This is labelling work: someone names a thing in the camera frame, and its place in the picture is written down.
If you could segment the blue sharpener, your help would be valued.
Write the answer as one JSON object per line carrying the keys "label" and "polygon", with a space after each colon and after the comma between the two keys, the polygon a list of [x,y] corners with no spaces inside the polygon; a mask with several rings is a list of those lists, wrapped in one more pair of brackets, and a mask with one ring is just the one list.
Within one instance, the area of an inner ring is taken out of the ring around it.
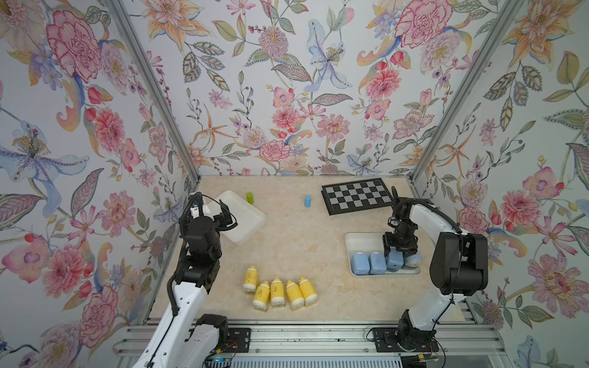
{"label": "blue sharpener", "polygon": [[383,254],[373,252],[369,255],[370,274],[382,275],[387,272],[387,261]]}
{"label": "blue sharpener", "polygon": [[404,266],[403,253],[392,249],[385,257],[387,269],[391,272],[397,272]]}
{"label": "blue sharpener", "polygon": [[423,259],[419,252],[412,255],[406,255],[404,257],[404,266],[408,268],[417,268],[420,267],[422,261]]}
{"label": "blue sharpener", "polygon": [[371,272],[371,264],[366,254],[357,252],[351,257],[351,271],[356,276],[365,276]]}

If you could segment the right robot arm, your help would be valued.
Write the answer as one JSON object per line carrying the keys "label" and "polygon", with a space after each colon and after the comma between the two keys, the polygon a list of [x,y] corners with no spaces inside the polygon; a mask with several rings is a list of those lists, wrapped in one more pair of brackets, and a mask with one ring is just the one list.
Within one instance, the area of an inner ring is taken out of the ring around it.
{"label": "right robot arm", "polygon": [[395,338],[403,351],[430,345],[449,307],[486,288],[489,281],[488,241],[468,232],[426,199],[401,197],[391,188],[392,228],[382,236],[387,268],[408,267],[418,253],[415,231],[423,230],[435,245],[429,264],[432,285],[420,302],[404,311]]}

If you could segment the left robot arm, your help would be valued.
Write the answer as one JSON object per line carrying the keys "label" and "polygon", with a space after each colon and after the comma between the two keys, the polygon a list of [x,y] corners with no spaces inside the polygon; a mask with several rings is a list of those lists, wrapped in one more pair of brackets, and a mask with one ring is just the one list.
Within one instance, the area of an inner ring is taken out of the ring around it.
{"label": "left robot arm", "polygon": [[227,318],[198,317],[220,270],[220,234],[237,227],[228,205],[219,213],[205,213],[210,197],[195,192],[179,218],[182,248],[176,270],[167,282],[169,306],[135,367],[204,367],[228,345]]}

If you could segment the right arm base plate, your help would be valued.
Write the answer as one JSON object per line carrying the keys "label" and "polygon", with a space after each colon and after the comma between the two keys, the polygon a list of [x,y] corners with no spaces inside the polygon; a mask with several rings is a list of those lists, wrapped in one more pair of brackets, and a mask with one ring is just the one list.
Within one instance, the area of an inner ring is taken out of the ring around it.
{"label": "right arm base plate", "polygon": [[398,328],[371,328],[366,339],[374,343],[378,353],[438,353],[440,346],[430,331],[399,332]]}

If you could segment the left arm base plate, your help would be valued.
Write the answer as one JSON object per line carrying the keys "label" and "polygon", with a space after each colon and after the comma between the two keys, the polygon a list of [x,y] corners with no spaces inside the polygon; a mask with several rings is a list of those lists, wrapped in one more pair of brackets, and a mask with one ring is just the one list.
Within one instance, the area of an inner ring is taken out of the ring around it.
{"label": "left arm base plate", "polygon": [[251,342],[251,328],[229,328],[227,331],[220,331],[219,345],[216,352],[218,354],[248,353]]}

